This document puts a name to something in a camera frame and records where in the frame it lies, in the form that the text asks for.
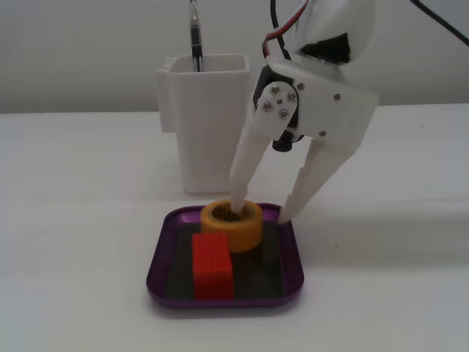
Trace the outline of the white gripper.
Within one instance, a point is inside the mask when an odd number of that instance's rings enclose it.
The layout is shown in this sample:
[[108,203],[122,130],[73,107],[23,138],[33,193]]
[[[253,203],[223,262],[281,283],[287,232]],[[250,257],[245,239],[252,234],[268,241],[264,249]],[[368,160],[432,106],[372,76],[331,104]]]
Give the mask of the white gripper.
[[349,85],[333,64],[266,58],[230,169],[231,210],[245,206],[269,143],[290,150],[307,136],[309,151],[279,215],[280,224],[290,221],[358,149],[377,103],[376,94]]

